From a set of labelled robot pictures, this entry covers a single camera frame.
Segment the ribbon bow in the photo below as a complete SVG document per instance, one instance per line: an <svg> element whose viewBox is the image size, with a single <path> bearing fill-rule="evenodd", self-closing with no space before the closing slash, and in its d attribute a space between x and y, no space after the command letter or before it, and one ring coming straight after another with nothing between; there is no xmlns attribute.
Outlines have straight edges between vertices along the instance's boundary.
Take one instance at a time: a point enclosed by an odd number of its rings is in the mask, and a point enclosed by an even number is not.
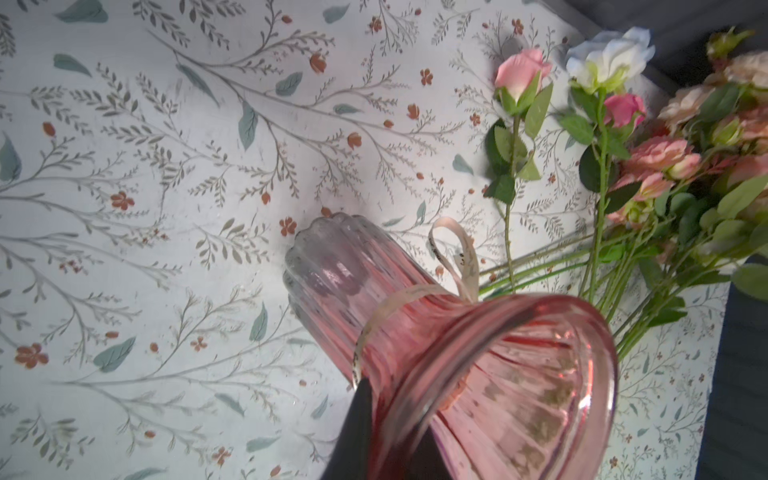
<svg viewBox="0 0 768 480"><path fill-rule="evenodd" d="M433 233L435 228L440 227L452 231L462 244L462 252L458 255L454 255L454 261L458 266L459 273L456 273L453 265L440 254L440 251L435 244ZM451 273L453 280L456 282L456 287L458 288L457 297L467 304L477 303L480 284L478 257L475 253L475 248L472 246L472 242L469 239L469 235L467 235L462 226L452 218L440 217L432 224L432 228L429 229L429 248L432 249L437 260ZM366 326L363 327L360 336L357 337L355 353L352 357L352 384L355 389L357 389L362 376L360 357L362 356L362 350L366 347L370 336L400 307L427 295L456 296L438 284L430 283L426 285L414 285L400 290L399 292L394 292L376 307L376 310L373 311L373 315L371 315L371 320L369 320Z"/></svg>

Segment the vase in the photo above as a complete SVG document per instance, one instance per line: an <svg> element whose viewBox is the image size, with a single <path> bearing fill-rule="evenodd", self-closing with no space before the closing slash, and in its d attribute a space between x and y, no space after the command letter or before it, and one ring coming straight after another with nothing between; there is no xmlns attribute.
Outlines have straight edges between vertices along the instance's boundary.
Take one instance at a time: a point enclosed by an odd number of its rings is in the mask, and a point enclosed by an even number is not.
<svg viewBox="0 0 768 480"><path fill-rule="evenodd" d="M286 254L294 313L342 374L379 303L435 283L364 217L314 220ZM600 313L565 295L467 304L430 295L369 338L373 392L369 477L403 478L432 429L455 480L592 480L613 419L617 360Z"/></svg>

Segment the black object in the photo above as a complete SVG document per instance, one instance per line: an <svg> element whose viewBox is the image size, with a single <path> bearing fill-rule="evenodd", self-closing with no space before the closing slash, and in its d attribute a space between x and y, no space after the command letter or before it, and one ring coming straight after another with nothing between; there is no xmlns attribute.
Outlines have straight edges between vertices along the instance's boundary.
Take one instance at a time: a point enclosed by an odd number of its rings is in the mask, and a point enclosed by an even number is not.
<svg viewBox="0 0 768 480"><path fill-rule="evenodd" d="M344 419L339 440L320 480L366 480L372 431L371 383L363 379ZM408 466L406 480L452 480L442 461L432 430L424 438Z"/></svg>

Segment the floral patterned surface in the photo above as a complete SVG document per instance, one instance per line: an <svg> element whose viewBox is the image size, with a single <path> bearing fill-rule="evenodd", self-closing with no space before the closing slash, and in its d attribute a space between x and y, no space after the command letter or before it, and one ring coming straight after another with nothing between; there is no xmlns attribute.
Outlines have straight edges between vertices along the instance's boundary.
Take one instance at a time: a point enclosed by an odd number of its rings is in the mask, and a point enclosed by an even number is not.
<svg viewBox="0 0 768 480"><path fill-rule="evenodd" d="M0 478L319 477L351 393L276 281L294 234L365 214L443 278L450 215L497 263L489 78L580 40L519 2L4 2ZM578 147L551 120L536 147L520 255L591 217ZM622 366L599 478L693 478L726 292Z"/></svg>

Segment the peach rose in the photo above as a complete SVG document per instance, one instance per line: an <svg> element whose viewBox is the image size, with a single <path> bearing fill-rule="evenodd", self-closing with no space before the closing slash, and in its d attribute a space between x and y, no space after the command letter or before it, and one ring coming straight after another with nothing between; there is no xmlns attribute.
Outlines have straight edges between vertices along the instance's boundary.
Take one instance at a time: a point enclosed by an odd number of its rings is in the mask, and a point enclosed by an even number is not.
<svg viewBox="0 0 768 480"><path fill-rule="evenodd" d="M683 179L696 173L701 155L692 153L693 146L682 138L652 137L632 150L624 168L635 175L646 170L667 172L670 177Z"/></svg>
<svg viewBox="0 0 768 480"><path fill-rule="evenodd" d="M704 103L714 89L710 85L698 85L678 90L675 97L659 112L659 119L663 120L669 127L670 132L674 133L678 125L689 121L699 114L701 104Z"/></svg>

